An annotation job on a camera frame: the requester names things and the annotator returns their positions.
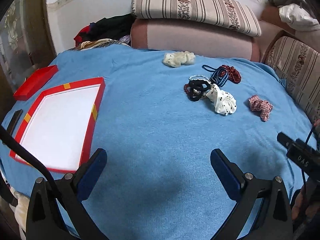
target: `blue blanket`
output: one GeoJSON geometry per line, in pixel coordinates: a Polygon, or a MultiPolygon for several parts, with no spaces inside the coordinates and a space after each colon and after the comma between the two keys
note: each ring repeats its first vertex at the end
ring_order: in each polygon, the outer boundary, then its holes
{"type": "MultiPolygon", "coordinates": [[[[210,239],[235,204],[210,165],[215,148],[257,178],[281,176],[290,198],[302,185],[301,171],[286,158],[276,137],[283,131],[304,140],[311,124],[270,67],[244,59],[197,56],[194,65],[170,68],[162,63],[164,53],[122,45],[66,51],[52,62],[59,71],[41,89],[104,77],[106,88],[91,154],[105,149],[108,163],[83,204],[109,239],[210,239]],[[234,114],[222,116],[208,99],[191,102],[185,95],[183,86],[189,76],[210,75],[201,68],[203,64],[226,64],[241,73],[241,83],[227,81],[223,87],[237,101],[234,114]],[[249,110],[248,98],[254,94],[273,105],[267,122],[249,110]]],[[[4,119],[4,127],[14,111],[26,113],[39,93],[26,102],[18,101],[4,119]]],[[[315,148],[313,137],[309,144],[315,148]]],[[[41,174],[8,155],[9,149],[0,144],[6,178],[16,190],[30,195],[41,174]]],[[[53,176],[59,179],[62,174],[53,176]]]]}

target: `pile of hair accessories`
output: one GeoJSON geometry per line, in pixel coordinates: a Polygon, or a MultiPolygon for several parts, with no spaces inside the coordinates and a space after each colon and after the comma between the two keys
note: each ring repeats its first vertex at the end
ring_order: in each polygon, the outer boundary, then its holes
{"type": "Polygon", "coordinates": [[[212,72],[212,75],[210,78],[204,75],[189,77],[189,83],[183,87],[189,99],[195,102],[207,97],[214,104],[215,112],[223,115],[233,114],[236,111],[236,100],[230,93],[221,90],[220,87],[227,80],[235,84],[240,83],[240,73],[234,67],[227,65],[222,65],[217,69],[203,65],[202,68],[212,72]]]}

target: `gray cloth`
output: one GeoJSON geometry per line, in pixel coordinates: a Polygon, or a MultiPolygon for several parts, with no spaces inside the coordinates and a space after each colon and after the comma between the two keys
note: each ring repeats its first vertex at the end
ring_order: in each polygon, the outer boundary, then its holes
{"type": "Polygon", "coordinates": [[[310,6],[304,0],[268,0],[273,6],[285,6],[295,3],[305,9],[312,18],[316,19],[316,16],[312,12],[310,6]]]}

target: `blue gripper pad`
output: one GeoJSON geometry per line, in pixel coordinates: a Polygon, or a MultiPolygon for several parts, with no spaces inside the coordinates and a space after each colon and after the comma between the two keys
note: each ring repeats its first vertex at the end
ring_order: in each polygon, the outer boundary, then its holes
{"type": "Polygon", "coordinates": [[[241,183],[232,169],[238,169],[241,173],[242,171],[234,163],[231,163],[220,149],[214,149],[211,152],[210,162],[229,198],[237,202],[240,201],[241,183]]]}
{"type": "Polygon", "coordinates": [[[103,149],[99,149],[99,150],[100,150],[99,153],[95,156],[95,160],[87,168],[87,171],[85,172],[85,174],[82,176],[82,178],[77,184],[77,199],[80,202],[88,199],[104,167],[107,164],[106,151],[103,149]]]}

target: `white cloth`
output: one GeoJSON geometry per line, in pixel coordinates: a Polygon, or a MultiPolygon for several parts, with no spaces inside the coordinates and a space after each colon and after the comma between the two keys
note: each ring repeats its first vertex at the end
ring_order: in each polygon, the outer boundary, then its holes
{"type": "Polygon", "coordinates": [[[206,96],[212,101],[214,110],[218,114],[228,115],[236,111],[237,106],[234,97],[230,93],[221,90],[217,84],[211,86],[206,96]]]}
{"type": "Polygon", "coordinates": [[[310,32],[320,29],[317,19],[313,19],[305,9],[295,3],[280,7],[279,16],[282,22],[297,31],[310,32]]]}
{"type": "Polygon", "coordinates": [[[164,54],[163,63],[170,67],[180,67],[181,64],[192,65],[195,63],[195,54],[185,52],[174,52],[164,54]]]}
{"type": "Polygon", "coordinates": [[[29,198],[16,191],[13,187],[10,187],[10,191],[13,196],[18,199],[18,205],[15,208],[14,217],[19,226],[26,232],[29,198]]]}

